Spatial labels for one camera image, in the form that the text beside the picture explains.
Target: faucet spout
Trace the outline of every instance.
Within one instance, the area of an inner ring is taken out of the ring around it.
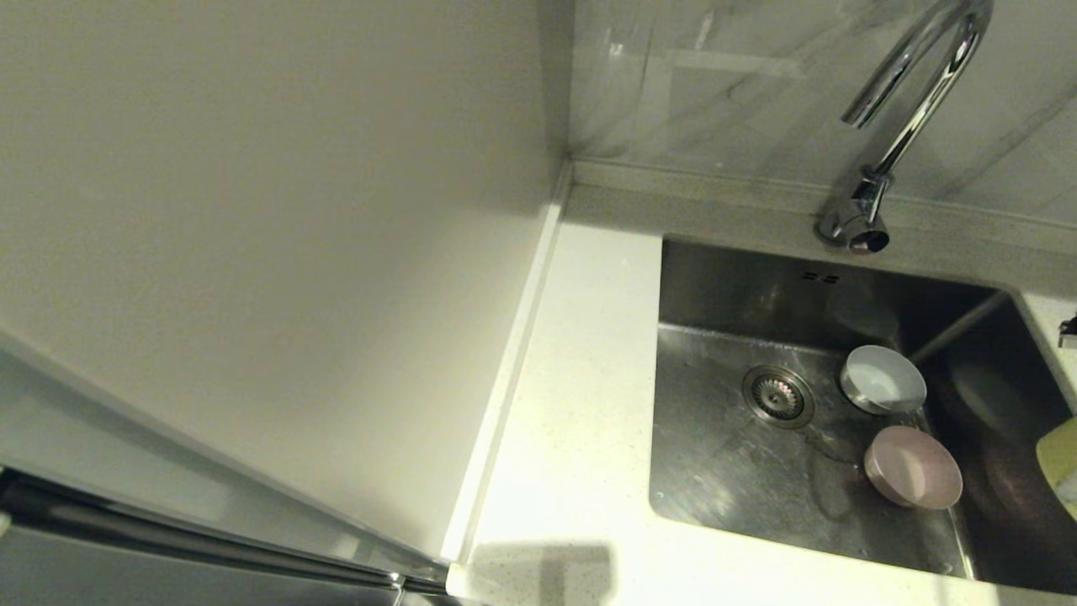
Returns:
[[[905,77],[924,55],[947,31],[956,28],[956,34],[946,59],[935,72],[932,84],[924,91],[915,110],[898,130],[894,142],[875,165],[864,167],[864,180],[851,199],[841,200],[827,212],[816,226],[817,232],[830,243],[849,246],[854,252],[877,252],[890,241],[890,237],[876,237],[873,245],[857,242],[853,234],[847,232],[844,221],[855,220],[863,228],[881,229],[879,206],[893,180],[893,170],[908,151],[909,145],[920,135],[927,121],[942,103],[950,88],[968,67],[983,40],[994,0],[939,0],[898,41],[894,50],[882,61],[867,82],[861,94],[845,110],[841,119],[856,128],[864,128],[876,117],[886,100],[891,98]],[[862,193],[869,191],[870,199]]]

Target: sink basin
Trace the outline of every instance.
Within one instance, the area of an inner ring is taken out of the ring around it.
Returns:
[[[859,346],[918,363],[927,401],[873,417],[837,383]],[[651,504],[665,518],[808,549],[1077,593],[1077,522],[1036,463],[1072,417],[1003,291],[667,239]],[[934,435],[965,492],[906,509],[863,469],[889,425]]]

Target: marble tile wall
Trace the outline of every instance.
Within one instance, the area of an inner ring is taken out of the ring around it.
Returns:
[[[577,0],[572,153],[848,186],[890,143],[948,44],[867,128],[839,116],[933,2]],[[1075,59],[1077,2],[997,0],[892,195],[1077,226]]]

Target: white bowl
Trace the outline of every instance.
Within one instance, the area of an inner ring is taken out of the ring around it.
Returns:
[[[927,398],[927,385],[917,367],[897,352],[878,346],[853,350],[839,383],[857,408],[871,414],[912,412]]]
[[[911,427],[880,432],[864,455],[864,470],[884,497],[903,507],[946,509],[964,488],[950,451]]]

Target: sink drain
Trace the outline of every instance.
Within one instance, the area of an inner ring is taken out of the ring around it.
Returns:
[[[801,427],[815,413],[803,380],[781,367],[755,367],[744,376],[741,390],[756,417],[777,427]]]

